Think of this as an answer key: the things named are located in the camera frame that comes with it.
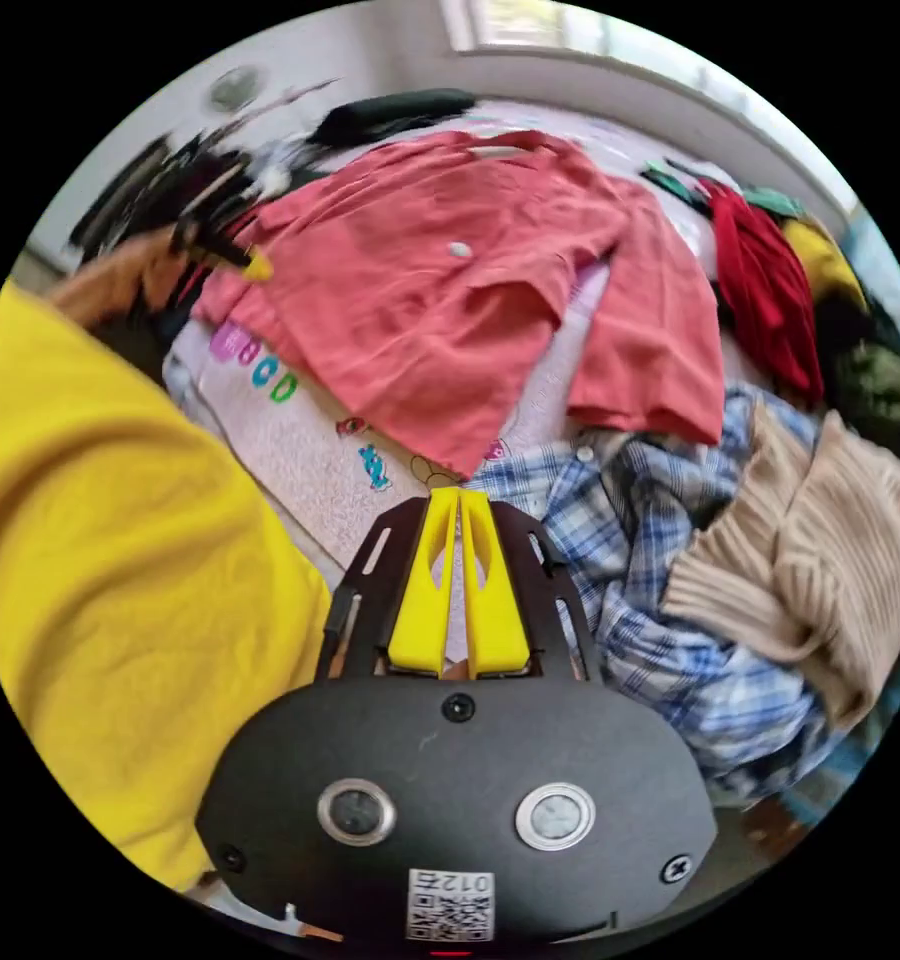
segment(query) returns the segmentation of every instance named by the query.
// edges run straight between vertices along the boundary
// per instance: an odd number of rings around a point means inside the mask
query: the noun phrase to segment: yellow sleeve
[[[310,682],[329,603],[226,447],[41,301],[0,295],[0,682],[134,864],[209,869],[193,821],[230,737]]]

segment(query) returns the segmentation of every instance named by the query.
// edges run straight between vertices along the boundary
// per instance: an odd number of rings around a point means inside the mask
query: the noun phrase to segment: teal garment
[[[706,194],[700,190],[688,187],[682,180],[675,177],[657,163],[650,163],[645,170],[640,172],[640,176],[658,187],[672,193],[675,197],[681,199],[688,206],[693,207],[697,213],[704,216],[710,216],[710,201]],[[778,217],[787,217],[793,220],[806,216],[806,210],[799,200],[788,197],[779,190],[772,190],[770,187],[753,187],[743,191],[743,199],[751,207],[758,207],[767,213],[775,214]]]
[[[743,199],[751,207],[759,207],[767,213],[775,213],[778,217],[787,217],[790,220],[800,220],[807,215],[807,211],[799,200],[788,197],[779,190],[770,187],[753,187],[743,191]]]
[[[860,775],[900,709],[900,664],[877,705],[811,773],[780,795],[781,804],[799,823],[815,827]]]

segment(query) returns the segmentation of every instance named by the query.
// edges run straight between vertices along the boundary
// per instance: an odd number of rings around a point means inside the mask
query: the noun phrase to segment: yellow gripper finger
[[[430,494],[417,552],[387,648],[390,666],[398,670],[437,676],[443,672],[458,494],[456,487],[442,487]],[[438,587],[431,570],[441,550],[443,576]]]
[[[530,659],[530,647],[497,539],[490,501],[485,493],[461,490],[460,512],[470,679],[488,673],[519,673]],[[482,588],[477,576],[478,559],[483,567]]]

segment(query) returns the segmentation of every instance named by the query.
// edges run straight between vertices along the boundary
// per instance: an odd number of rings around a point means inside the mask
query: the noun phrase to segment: sleeve
[[[568,412],[592,426],[715,444],[724,389],[713,291],[650,191],[631,184],[611,197],[627,217],[611,239],[610,280]]]
[[[310,681],[329,604],[252,478],[49,306],[0,294],[0,682],[81,812],[176,889],[257,710]]]

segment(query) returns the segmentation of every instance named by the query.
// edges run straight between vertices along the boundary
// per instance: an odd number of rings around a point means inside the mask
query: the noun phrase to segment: pink shirt
[[[480,156],[475,147],[523,152]],[[197,315],[230,319],[354,415],[469,477],[519,399],[577,270],[611,253],[568,413],[716,443],[716,303],[646,187],[536,131],[389,144],[260,211],[241,242],[266,284],[206,282]]]

